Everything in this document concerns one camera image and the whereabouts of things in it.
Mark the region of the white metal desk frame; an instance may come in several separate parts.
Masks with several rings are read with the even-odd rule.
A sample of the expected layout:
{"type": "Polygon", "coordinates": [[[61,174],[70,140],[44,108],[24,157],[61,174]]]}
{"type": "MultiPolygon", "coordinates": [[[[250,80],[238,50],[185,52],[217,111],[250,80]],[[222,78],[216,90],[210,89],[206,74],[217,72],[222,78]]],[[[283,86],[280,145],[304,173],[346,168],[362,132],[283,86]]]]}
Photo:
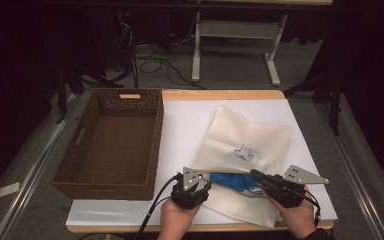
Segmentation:
{"type": "Polygon", "coordinates": [[[193,82],[200,80],[201,50],[200,43],[202,37],[220,38],[242,38],[272,40],[270,52],[266,52],[263,57],[266,63],[270,80],[273,86],[280,86],[281,81],[274,63],[275,55],[283,35],[283,31],[288,16],[282,15],[277,23],[258,23],[243,21],[224,21],[224,20],[202,20],[201,14],[195,14],[195,40],[194,54],[192,62],[193,82]]]}

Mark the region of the black equipment with red light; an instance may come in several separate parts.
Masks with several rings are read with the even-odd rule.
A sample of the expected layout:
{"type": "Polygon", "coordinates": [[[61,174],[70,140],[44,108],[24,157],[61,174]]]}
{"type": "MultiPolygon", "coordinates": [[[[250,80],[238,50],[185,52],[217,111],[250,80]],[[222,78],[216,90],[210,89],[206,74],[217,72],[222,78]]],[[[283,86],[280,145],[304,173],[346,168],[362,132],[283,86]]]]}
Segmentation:
{"type": "Polygon", "coordinates": [[[167,12],[98,9],[89,16],[105,68],[126,67],[140,44],[170,46],[167,12]]]}

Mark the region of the black metal stand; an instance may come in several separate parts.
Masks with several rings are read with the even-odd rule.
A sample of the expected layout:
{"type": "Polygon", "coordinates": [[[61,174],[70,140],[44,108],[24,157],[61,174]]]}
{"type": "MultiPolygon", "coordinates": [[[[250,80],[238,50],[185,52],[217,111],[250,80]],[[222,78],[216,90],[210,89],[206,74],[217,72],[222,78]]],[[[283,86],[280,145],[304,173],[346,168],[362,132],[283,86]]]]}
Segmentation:
{"type": "Polygon", "coordinates": [[[123,85],[116,84],[101,75],[86,70],[77,64],[62,64],[57,74],[57,94],[59,108],[59,118],[57,123],[61,123],[68,113],[66,87],[69,87],[73,94],[82,94],[84,92],[84,86],[82,84],[83,76],[87,76],[97,81],[101,85],[104,85],[105,87],[123,88],[123,85]]]}
{"type": "Polygon", "coordinates": [[[329,125],[333,133],[338,136],[342,77],[342,71],[330,68],[315,77],[310,77],[306,81],[285,90],[283,94],[285,97],[289,97],[297,92],[313,87],[314,93],[312,100],[314,103],[330,101],[329,125]]]}

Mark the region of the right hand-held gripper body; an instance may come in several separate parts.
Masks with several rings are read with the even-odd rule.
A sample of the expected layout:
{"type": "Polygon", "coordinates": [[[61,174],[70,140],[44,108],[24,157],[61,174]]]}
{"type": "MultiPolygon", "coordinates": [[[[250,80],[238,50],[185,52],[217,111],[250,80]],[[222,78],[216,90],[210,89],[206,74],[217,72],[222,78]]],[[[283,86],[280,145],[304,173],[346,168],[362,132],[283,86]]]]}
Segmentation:
{"type": "Polygon", "coordinates": [[[275,174],[268,175],[271,178],[275,195],[271,198],[275,199],[285,208],[298,207],[303,200],[308,200],[313,205],[317,206],[315,200],[306,196],[307,190],[305,186],[308,184],[329,184],[327,178],[316,175],[296,165],[291,165],[283,175],[275,174]]]}

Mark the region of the person's dark sleeve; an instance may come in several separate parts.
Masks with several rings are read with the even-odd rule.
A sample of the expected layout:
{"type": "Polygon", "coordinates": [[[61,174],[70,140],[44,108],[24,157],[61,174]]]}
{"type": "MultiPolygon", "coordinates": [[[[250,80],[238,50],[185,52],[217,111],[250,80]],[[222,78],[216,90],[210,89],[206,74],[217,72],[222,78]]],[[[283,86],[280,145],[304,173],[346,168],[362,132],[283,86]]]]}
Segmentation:
{"type": "Polygon", "coordinates": [[[317,228],[314,232],[302,240],[336,240],[333,236],[329,235],[324,229],[317,228]]]}

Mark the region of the cream mesh laundry bag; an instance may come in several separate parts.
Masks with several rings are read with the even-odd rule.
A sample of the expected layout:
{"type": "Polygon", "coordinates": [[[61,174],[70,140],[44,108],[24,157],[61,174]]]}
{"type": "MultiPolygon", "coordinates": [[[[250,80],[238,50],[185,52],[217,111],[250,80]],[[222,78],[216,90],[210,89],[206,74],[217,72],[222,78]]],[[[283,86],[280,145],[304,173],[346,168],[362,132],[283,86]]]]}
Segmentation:
{"type": "MultiPolygon", "coordinates": [[[[261,124],[224,107],[218,109],[199,150],[193,169],[206,179],[212,173],[249,174],[257,169],[278,174],[293,127],[261,124]]],[[[204,205],[216,212],[248,223],[272,227],[277,209],[263,196],[252,196],[217,182],[212,183],[204,205]]]]}

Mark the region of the person's right hand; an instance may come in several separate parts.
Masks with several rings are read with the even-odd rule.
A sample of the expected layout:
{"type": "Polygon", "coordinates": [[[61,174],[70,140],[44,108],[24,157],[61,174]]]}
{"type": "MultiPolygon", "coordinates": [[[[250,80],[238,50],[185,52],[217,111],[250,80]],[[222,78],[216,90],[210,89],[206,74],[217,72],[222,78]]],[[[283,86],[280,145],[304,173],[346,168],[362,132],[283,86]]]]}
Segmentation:
{"type": "Polygon", "coordinates": [[[271,197],[268,197],[268,200],[279,210],[284,224],[294,238],[303,239],[316,230],[314,205],[308,200],[303,200],[298,207],[294,208],[285,208],[271,197]]]}

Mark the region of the white tape strip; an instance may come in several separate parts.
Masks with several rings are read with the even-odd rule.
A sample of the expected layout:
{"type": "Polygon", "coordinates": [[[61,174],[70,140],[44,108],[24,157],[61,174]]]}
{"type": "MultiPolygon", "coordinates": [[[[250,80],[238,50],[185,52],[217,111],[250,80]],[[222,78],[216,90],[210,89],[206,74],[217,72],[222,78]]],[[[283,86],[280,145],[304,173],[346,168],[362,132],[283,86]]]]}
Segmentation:
{"type": "Polygon", "coordinates": [[[20,183],[16,182],[0,188],[0,198],[19,191],[20,183]]]}

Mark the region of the blue garment with white print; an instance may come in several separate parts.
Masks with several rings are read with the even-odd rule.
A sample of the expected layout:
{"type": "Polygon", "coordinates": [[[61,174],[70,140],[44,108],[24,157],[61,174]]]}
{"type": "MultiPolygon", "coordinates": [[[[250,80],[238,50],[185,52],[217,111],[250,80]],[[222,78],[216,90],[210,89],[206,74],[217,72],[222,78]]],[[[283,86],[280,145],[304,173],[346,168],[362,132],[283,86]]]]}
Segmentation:
{"type": "Polygon", "coordinates": [[[210,174],[210,180],[245,196],[262,197],[264,195],[264,191],[249,174],[213,172],[210,174]]]}

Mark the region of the aluminium rail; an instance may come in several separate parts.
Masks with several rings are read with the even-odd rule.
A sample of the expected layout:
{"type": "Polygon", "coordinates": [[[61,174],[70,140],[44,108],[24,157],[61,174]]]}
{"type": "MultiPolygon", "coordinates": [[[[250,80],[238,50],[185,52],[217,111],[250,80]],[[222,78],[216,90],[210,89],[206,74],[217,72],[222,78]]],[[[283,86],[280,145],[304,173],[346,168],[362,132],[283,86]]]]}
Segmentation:
{"type": "Polygon", "coordinates": [[[68,110],[62,117],[59,123],[53,127],[52,134],[49,140],[44,145],[39,157],[30,167],[24,181],[19,187],[8,211],[2,218],[0,223],[0,240],[8,240],[12,235],[15,226],[18,224],[28,202],[33,195],[38,182],[40,181],[44,170],[49,162],[49,155],[58,140],[61,132],[64,130],[67,120],[72,110],[76,107],[80,96],[78,94],[71,94],[68,98],[68,110]]]}
{"type": "Polygon", "coordinates": [[[316,104],[315,108],[317,109],[318,114],[320,115],[331,139],[333,140],[335,148],[340,156],[341,166],[345,172],[346,178],[350,184],[359,208],[372,232],[372,235],[375,240],[384,240],[384,224],[380,219],[372,198],[369,196],[367,189],[364,187],[363,182],[353,166],[342,140],[334,133],[332,127],[330,126],[328,110],[323,104],[316,104]]]}

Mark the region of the person's left hand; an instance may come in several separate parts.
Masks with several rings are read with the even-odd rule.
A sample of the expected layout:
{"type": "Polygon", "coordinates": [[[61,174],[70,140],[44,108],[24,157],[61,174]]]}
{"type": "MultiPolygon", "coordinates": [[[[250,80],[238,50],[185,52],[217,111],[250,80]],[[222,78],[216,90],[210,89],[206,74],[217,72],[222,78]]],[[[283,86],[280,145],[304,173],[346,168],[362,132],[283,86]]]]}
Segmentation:
{"type": "Polygon", "coordinates": [[[166,200],[161,207],[160,232],[157,240],[182,240],[199,210],[200,205],[192,209],[183,209],[171,199],[166,200]]]}

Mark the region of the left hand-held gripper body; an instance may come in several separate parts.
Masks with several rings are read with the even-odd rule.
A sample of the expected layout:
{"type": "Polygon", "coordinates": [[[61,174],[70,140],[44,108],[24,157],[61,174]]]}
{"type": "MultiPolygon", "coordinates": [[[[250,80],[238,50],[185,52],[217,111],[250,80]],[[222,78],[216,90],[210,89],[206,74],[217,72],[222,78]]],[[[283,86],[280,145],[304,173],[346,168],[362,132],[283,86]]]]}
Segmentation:
{"type": "Polygon", "coordinates": [[[173,186],[171,200],[183,209],[192,209],[207,198],[197,196],[197,192],[204,187],[207,181],[203,180],[201,174],[196,173],[192,168],[184,167],[182,173],[175,176],[177,183],[173,186]]]}

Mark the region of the brown wicker basket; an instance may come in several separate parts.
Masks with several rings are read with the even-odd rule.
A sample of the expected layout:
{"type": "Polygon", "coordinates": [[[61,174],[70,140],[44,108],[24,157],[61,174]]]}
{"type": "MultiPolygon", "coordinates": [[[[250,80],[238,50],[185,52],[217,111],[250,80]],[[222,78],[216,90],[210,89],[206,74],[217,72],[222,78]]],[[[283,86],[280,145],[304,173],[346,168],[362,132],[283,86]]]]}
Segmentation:
{"type": "Polygon", "coordinates": [[[52,185],[72,199],[151,200],[163,115],[160,89],[93,89],[52,185]]]}

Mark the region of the white table mat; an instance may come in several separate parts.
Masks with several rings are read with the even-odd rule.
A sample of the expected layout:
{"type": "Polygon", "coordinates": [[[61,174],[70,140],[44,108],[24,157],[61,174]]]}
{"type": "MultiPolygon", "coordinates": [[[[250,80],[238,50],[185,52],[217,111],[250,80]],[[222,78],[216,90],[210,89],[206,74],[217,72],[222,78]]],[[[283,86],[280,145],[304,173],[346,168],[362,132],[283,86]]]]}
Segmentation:
{"type": "MultiPolygon", "coordinates": [[[[221,107],[251,122],[293,127],[279,175],[283,175],[291,165],[312,173],[317,171],[285,99],[169,100],[164,104],[155,195],[161,198],[168,196],[175,183],[174,175],[181,172],[183,167],[193,169],[199,150],[221,107]]],[[[278,211],[275,225],[266,227],[231,218],[206,207],[204,203],[193,220],[193,231],[273,230],[282,223],[278,211]]],[[[149,201],[76,200],[71,206],[66,226],[72,232],[135,232],[139,228],[155,232],[159,228],[160,212],[161,209],[149,201]]]]}

